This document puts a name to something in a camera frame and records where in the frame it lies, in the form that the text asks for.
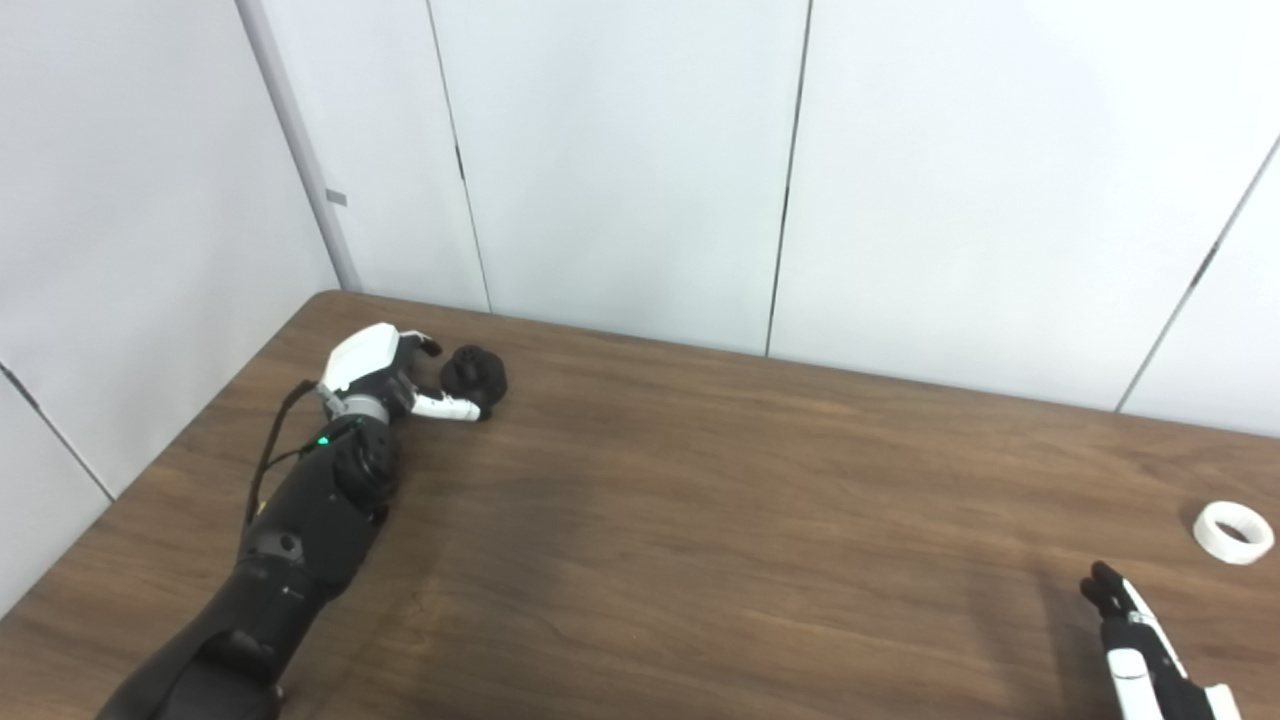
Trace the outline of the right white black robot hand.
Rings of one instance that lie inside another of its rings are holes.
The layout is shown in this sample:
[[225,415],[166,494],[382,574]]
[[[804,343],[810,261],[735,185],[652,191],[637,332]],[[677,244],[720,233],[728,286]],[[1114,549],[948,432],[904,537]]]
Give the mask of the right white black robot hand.
[[1080,593],[1100,614],[1105,661],[1124,719],[1239,719],[1231,688],[1196,684],[1138,589],[1105,561]]

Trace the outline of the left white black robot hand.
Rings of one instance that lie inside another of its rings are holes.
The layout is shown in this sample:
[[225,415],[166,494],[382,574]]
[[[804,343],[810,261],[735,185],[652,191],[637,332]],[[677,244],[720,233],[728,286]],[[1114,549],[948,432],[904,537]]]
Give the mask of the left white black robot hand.
[[366,416],[384,424],[404,416],[448,421],[485,421],[492,410],[442,389],[421,388],[411,378],[419,354],[438,357],[442,346],[419,331],[390,323],[369,325],[337,345],[326,360],[316,393],[326,419]]

